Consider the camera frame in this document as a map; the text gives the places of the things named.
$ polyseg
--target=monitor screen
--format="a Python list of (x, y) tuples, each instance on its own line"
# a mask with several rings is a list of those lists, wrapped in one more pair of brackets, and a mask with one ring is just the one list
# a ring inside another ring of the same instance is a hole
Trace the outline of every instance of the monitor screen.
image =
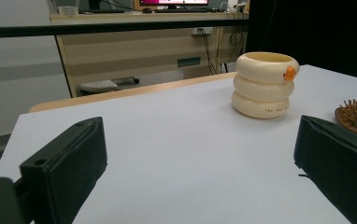
[(208, 6), (208, 0), (139, 0), (142, 7), (145, 6)]

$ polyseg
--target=black bar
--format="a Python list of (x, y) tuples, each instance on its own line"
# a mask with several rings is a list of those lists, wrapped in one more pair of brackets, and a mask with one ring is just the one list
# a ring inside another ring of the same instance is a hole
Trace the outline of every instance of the black bar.
[(89, 9), (100, 9), (100, 0), (88, 0)]
[(51, 25), (51, 26), (17, 26), (0, 27), (0, 38), (43, 35), (78, 35), (92, 33), (125, 32), (140, 30), (164, 30), (191, 27), (210, 26), (240, 26), (248, 25), (248, 19), (214, 20), (214, 21), (150, 21), (103, 23), (81, 25)]

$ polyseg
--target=cream ceramic pot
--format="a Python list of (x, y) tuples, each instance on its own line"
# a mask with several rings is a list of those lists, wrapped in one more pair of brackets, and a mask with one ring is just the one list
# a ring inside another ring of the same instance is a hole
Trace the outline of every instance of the cream ceramic pot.
[(293, 79), (299, 71), (296, 59), (272, 52), (249, 52), (236, 60), (232, 104), (257, 119), (282, 116), (290, 107)]
[(294, 91), (294, 82), (279, 84), (253, 82), (242, 76), (235, 76), (234, 87), (237, 93), (255, 101), (276, 102), (287, 99)]
[(236, 110), (257, 119), (274, 119), (286, 113), (290, 107), (289, 99), (277, 102), (258, 102), (241, 96), (234, 91), (232, 104)]
[(283, 83), (295, 78), (299, 64), (296, 59), (284, 54), (249, 52), (236, 60), (236, 71), (251, 81)]

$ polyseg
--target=power outlet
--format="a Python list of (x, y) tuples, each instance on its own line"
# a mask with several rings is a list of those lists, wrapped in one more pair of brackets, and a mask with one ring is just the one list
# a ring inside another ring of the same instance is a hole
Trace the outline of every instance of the power outlet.
[(213, 27), (196, 27), (193, 28), (193, 35), (202, 35), (204, 33), (202, 30), (204, 30), (207, 35), (211, 35), (213, 33)]

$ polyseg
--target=computer monitor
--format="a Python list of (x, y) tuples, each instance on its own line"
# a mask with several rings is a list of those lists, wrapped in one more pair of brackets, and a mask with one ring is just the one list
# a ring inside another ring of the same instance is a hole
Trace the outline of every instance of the computer monitor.
[(141, 7), (201, 7), (208, 6), (208, 0), (139, 0)]

